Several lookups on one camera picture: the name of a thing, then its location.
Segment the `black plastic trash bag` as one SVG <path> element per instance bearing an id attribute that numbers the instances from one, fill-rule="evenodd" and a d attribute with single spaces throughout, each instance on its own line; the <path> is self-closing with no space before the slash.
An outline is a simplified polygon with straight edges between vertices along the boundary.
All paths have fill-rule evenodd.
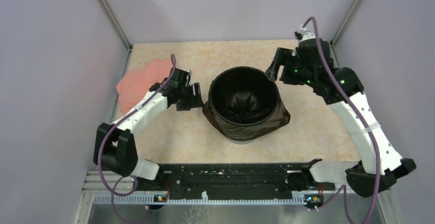
<path id="1" fill-rule="evenodd" d="M 265 72 L 247 66 L 228 69 L 210 84 L 203 115 L 223 136 L 270 134 L 290 122 L 278 87 Z"/>

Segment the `grey plastic trash bin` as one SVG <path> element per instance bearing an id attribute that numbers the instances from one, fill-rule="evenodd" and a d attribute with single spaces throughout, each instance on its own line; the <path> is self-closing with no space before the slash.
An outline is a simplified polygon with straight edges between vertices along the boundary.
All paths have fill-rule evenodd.
<path id="1" fill-rule="evenodd" d="M 245 145 L 264 135 L 265 133 L 231 133 L 224 135 L 224 137 L 231 143 Z"/>

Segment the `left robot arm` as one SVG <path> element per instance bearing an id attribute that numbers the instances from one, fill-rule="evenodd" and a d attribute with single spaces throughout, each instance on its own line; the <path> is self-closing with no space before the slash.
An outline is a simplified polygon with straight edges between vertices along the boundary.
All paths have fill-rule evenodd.
<path id="1" fill-rule="evenodd" d="M 123 177 L 144 178 L 151 189 L 160 189 L 165 181 L 159 172 L 160 166 L 139 158 L 135 137 L 171 105 L 175 105 L 177 111 L 189 111 L 204 105 L 200 84 L 191 82 L 190 72 L 172 68 L 169 77 L 152 85 L 127 114 L 110 124 L 99 125 L 93 156 L 98 168 Z"/>

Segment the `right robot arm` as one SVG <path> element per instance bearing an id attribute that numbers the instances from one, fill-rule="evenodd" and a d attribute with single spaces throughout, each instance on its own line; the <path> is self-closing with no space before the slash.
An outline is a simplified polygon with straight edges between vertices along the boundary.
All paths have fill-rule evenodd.
<path id="1" fill-rule="evenodd" d="M 403 158 L 387 139 L 371 111 L 364 87 L 350 68 L 337 68 L 330 56 L 328 42 L 321 41 L 327 66 L 320 58 L 314 39 L 303 40 L 294 49 L 277 48 L 270 67 L 269 80 L 288 85 L 308 85 L 336 114 L 357 148 L 359 162 L 318 161 L 301 175 L 307 189 L 320 183 L 346 185 L 361 197 L 371 197 L 376 170 L 380 170 L 379 192 L 416 169 L 413 159 Z"/>

